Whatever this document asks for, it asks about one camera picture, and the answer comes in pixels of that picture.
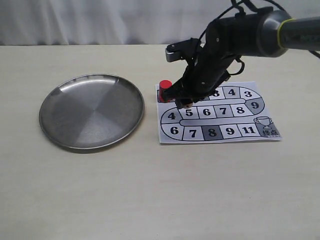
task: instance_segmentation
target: plate rim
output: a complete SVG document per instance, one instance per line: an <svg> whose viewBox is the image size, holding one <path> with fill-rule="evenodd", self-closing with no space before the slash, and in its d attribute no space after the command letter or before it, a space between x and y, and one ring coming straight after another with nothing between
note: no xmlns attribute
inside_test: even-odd
<svg viewBox="0 0 320 240"><path fill-rule="evenodd" d="M45 102L48 100L48 98L52 95L52 93L54 91L56 91L56 89L59 89L60 87L62 87L63 85L73 81L73 80L76 80L76 79L80 79L80 78L84 78L84 77L89 77L89 76L108 76L108 77L114 77L114 78L117 78L118 80L121 79L122 81L126 81L127 83L129 83L137 92L138 92L138 95L140 96L141 98L141 103L142 103L142 108L141 108L141 114L140 114L140 117L139 119L135 122L133 128L130 129L130 131L126 132L125 135L123 135L122 137L118 138L117 140L114 140L112 142L109 142L109 143L106 143L106 144L103 144L103 145L99 145L99 146L92 146L92 147L75 147L75 146L70 146L70 145L67 145L65 143L62 143L56 139L54 139L53 137L50 136L50 134L47 133L47 131L45 131L45 127L44 127L44 124L43 124L43 121L41 121L41 116L42 116L42 112L43 112L43 109L44 109L44 105L45 105ZM63 83L59 84L58 86L56 86L52 91L49 92L49 94L45 97L45 99L43 100L41 106L40 106L40 109L39 109L39 113L38 113L38 122L40 124L40 128L42 130L42 132L44 133L44 135L50 140L52 141L55 145L58 145L59 147L63 147L63 148L67 148L67 149L70 149L70 150L98 150L98 149L102 149L102 148L106 148L106 147L109 147L111 145L114 145L122 140L124 140L125 138L127 138L129 135L131 135L137 128L138 126L140 125L142 119L144 118L144 115L145 115L145 109L146 106L145 106L145 100L144 100L144 96L143 94L141 93L141 91L139 90L139 88L134 84L132 83L131 81L129 81L128 79L124 78L124 77L121 77L121 76L118 76L118 75L114 75L114 74L108 74L108 73L90 73L90 74L84 74L84 75L79 75L79 76L76 76L76 77L73 77L73 78L70 78L69 80L66 80L64 81Z"/></svg>

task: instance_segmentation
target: game board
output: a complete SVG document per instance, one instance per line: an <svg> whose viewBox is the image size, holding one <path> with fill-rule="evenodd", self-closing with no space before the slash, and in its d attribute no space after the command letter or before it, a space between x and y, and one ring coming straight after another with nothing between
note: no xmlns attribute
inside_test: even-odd
<svg viewBox="0 0 320 240"><path fill-rule="evenodd" d="M227 143L282 139L255 82L227 82L189 109L162 103L157 95L162 144Z"/></svg>

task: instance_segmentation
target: stainless steel plate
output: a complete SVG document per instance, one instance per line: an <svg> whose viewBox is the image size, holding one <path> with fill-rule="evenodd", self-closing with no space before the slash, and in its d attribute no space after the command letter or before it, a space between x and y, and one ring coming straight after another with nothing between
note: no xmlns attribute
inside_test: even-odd
<svg viewBox="0 0 320 240"><path fill-rule="evenodd" d="M114 144L134 131L144 115L144 99L128 80L106 74L71 79L44 100L39 122L55 144L93 150Z"/></svg>

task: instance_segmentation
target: white table surface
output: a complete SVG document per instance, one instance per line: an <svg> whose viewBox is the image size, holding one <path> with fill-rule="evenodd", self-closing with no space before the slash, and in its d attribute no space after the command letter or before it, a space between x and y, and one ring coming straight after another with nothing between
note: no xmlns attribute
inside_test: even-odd
<svg viewBox="0 0 320 240"><path fill-rule="evenodd" d="M161 146L155 84L185 68L164 50L0 47L1 240L320 239L320 60L244 57L229 80L256 81L283 141ZM109 150L61 150L41 132L40 106L92 73L133 82L144 119Z"/></svg>

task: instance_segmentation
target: white curtain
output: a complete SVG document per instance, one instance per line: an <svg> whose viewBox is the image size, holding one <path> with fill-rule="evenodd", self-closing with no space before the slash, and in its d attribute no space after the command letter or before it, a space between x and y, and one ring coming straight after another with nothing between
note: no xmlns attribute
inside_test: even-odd
<svg viewBox="0 0 320 240"><path fill-rule="evenodd" d="M320 16L320 0L276 2L294 18ZM169 44L199 37L230 5L230 0L0 0L0 45Z"/></svg>

